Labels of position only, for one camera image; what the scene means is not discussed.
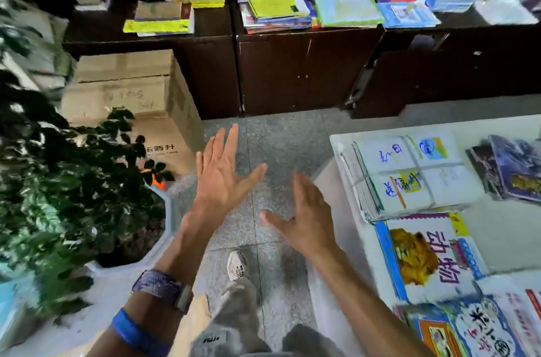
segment gray pants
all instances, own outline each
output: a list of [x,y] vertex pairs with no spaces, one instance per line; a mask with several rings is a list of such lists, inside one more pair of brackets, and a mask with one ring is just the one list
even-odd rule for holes
[[209,326],[192,343],[189,357],[240,357],[265,354],[265,357],[306,355],[344,357],[328,338],[307,326],[295,326],[283,339],[282,351],[272,352],[258,337],[256,288],[247,278],[231,282]]

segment forearm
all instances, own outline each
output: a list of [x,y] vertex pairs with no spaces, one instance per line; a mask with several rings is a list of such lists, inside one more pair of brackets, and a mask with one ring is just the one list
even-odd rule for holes
[[369,357],[434,357],[362,282],[340,248],[323,250],[312,261]]
[[[172,244],[166,249],[154,268],[173,279],[193,285],[205,249],[212,236],[212,230],[205,228],[201,212],[190,212]],[[179,327],[182,313],[146,292],[133,293],[124,305],[125,312],[144,331],[162,343],[172,343]],[[127,346],[112,328],[109,328],[96,342],[87,357],[133,356]]]

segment watch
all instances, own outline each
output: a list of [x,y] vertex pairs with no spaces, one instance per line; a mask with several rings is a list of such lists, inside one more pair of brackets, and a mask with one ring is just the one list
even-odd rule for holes
[[188,313],[194,294],[192,286],[176,281],[171,276],[158,270],[144,271],[132,287],[132,293],[146,292],[164,300],[167,304]]

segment left hand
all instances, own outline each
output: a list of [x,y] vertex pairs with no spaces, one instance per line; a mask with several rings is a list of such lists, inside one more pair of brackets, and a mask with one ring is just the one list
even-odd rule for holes
[[262,163],[248,177],[235,171],[235,154],[239,126],[234,124],[224,146],[226,130],[221,128],[208,141],[204,152],[197,153],[198,190],[193,212],[203,214],[212,231],[223,223],[227,213],[236,208],[265,177],[267,164]]

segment sneaker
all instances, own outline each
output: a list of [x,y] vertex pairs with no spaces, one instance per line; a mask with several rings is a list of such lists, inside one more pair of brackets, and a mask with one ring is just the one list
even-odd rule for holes
[[240,250],[229,253],[227,259],[227,274],[231,281],[248,277],[248,262]]

